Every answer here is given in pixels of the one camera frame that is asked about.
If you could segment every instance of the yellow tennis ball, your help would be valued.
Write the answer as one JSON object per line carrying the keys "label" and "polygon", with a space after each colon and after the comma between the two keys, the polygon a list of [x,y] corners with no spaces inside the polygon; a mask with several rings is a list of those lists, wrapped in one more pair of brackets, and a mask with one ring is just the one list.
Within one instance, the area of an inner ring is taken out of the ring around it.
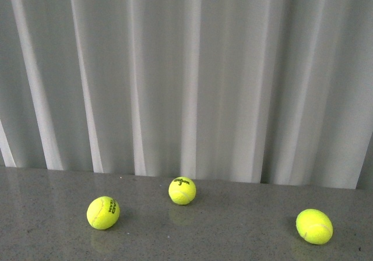
{"label": "yellow tennis ball", "polygon": [[87,219],[95,229],[105,230],[113,226],[119,218],[119,205],[111,197],[99,197],[89,205]]}
{"label": "yellow tennis ball", "polygon": [[190,178],[174,179],[168,188],[168,194],[176,204],[189,204],[196,196],[196,185]]}
{"label": "yellow tennis ball", "polygon": [[333,225],[329,217],[315,209],[302,211],[297,217],[298,233],[307,242],[315,245],[327,243],[333,235]]}

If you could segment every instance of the printed logo on ball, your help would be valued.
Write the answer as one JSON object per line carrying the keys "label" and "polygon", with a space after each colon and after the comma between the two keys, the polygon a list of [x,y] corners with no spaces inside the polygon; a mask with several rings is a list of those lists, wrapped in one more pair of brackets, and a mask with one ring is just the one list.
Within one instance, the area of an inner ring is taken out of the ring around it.
{"label": "printed logo on ball", "polygon": [[109,207],[109,213],[115,213],[115,207],[117,206],[117,203],[115,200],[110,200],[110,207]]}
{"label": "printed logo on ball", "polygon": [[184,181],[182,178],[176,178],[174,179],[174,182],[179,182],[179,185],[181,185],[182,183],[185,183],[185,184],[189,184],[189,181]]}

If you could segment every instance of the white curtain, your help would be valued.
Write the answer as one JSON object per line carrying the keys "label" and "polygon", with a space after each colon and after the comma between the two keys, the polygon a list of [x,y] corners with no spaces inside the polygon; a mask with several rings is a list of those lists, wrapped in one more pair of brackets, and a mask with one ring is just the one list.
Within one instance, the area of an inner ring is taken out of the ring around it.
{"label": "white curtain", "polygon": [[0,0],[0,165],[373,188],[373,0]]}

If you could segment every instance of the ball seam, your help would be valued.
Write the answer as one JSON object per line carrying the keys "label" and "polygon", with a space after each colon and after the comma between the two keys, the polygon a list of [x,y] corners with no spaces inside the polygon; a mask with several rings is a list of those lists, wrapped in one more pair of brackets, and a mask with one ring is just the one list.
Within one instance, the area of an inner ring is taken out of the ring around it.
{"label": "ball seam", "polygon": [[183,191],[180,191],[180,190],[176,190],[177,192],[180,192],[181,194],[183,194],[189,201],[189,203],[192,201],[189,196],[187,194],[185,194]]}
{"label": "ball seam", "polygon": [[104,200],[103,199],[100,199],[101,200],[101,208],[100,210],[97,212],[96,216],[94,217],[94,219],[92,220],[92,226],[94,226],[94,222],[95,220],[98,218],[98,215],[101,213],[101,211],[103,210],[104,208]]}

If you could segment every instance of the gray countertop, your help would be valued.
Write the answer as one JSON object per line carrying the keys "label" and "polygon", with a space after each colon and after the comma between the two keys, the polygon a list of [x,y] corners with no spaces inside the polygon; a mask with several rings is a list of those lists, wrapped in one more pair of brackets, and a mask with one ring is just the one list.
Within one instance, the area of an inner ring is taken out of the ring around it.
{"label": "gray countertop", "polygon": [[[0,260],[372,260],[373,192],[196,180],[178,206],[171,178],[0,167]],[[115,198],[118,222],[87,222],[100,196]],[[326,245],[298,236],[297,214],[324,211]]]}

